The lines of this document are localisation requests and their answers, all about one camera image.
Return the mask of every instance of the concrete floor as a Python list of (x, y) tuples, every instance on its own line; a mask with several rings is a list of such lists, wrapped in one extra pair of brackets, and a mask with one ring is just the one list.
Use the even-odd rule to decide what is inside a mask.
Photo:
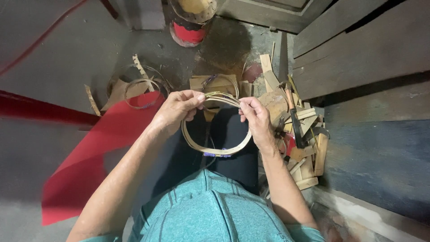
[[(0, 64), (14, 59), (76, 0), (0, 0)], [(267, 28), (216, 18), (204, 42), (195, 48), (177, 45), (164, 31), (135, 31), (111, 18), (91, 0), (70, 14), (28, 58), (0, 77), (0, 90), (93, 113), (85, 93), (89, 85), (97, 104), (107, 101), (106, 85), (114, 70), (131, 64), (137, 53), (177, 90), (188, 88), (191, 74), (237, 74), (244, 62), (259, 62), (277, 38)], [(274, 58), (274, 69), (277, 59)], [(64, 241), (76, 218), (40, 225), (44, 181), (67, 157), (85, 132), (77, 127), (26, 120), (0, 119), (0, 240)], [(127, 147), (105, 155), (110, 170)], [(145, 184), (150, 198), (156, 167)], [(124, 238), (128, 237), (127, 225)]]

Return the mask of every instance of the red sheet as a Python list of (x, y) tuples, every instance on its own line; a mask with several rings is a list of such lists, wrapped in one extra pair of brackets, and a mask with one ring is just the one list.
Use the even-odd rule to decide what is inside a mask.
[(138, 106), (155, 99), (155, 104), (147, 109), (133, 109), (125, 101), (108, 109), (44, 184), (42, 225), (56, 223), (81, 213), (88, 199), (106, 177), (103, 154), (132, 145), (164, 101), (159, 92), (130, 99), (132, 105)]

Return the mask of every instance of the person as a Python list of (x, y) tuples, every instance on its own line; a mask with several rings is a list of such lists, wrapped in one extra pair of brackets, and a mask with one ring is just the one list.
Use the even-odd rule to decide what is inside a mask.
[[(168, 96), (141, 136), (91, 196), (67, 242), (122, 240), (136, 193), (150, 173), (152, 163), (168, 150), (163, 148), (165, 143), (175, 135), (182, 136), (181, 120), (191, 122), (197, 118), (204, 101), (204, 94), (193, 90)], [(129, 241), (324, 241), (276, 147), (269, 112), (258, 99), (242, 98), (240, 109), (229, 106), (215, 115), (210, 130), (214, 147), (236, 146), (248, 128), (253, 140), (240, 152), (216, 158), (208, 169), (182, 177), (176, 186), (143, 205), (134, 217)], [(273, 210), (257, 196), (257, 148)], [(184, 154), (186, 148), (175, 150)], [(173, 169), (176, 173), (189, 163), (178, 156), (172, 159), (179, 163)]]

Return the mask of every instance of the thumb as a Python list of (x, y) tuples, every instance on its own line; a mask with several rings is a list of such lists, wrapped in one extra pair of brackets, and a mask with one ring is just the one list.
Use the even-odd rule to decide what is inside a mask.
[(245, 102), (240, 102), (240, 109), (249, 122), (253, 122), (257, 118), (254, 113), (254, 109)]
[(187, 110), (194, 109), (198, 107), (200, 104), (202, 104), (205, 101), (205, 95), (198, 95), (193, 98), (190, 98), (187, 101), (184, 101), (184, 106)]

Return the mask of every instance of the red cable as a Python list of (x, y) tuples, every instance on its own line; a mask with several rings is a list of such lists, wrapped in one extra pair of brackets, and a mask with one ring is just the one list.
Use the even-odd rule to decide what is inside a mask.
[(42, 41), (54, 30), (54, 28), (57, 27), (57, 25), (63, 21), (63, 19), (69, 15), (71, 12), (73, 12), (75, 9), (80, 7), (82, 4), (84, 4), (88, 0), (82, 0), (78, 2), (75, 6), (69, 8), (66, 12), (64, 12), (55, 22), (34, 42), (28, 47), (18, 58), (16, 58), (14, 61), (12, 61), (10, 64), (8, 64), (3, 70), (0, 71), (0, 76), (8, 72), (10, 69), (12, 69), (15, 65), (17, 65), (19, 62), (21, 62), (23, 59), (25, 59), (28, 55), (33, 52), (33, 50), (39, 46)]

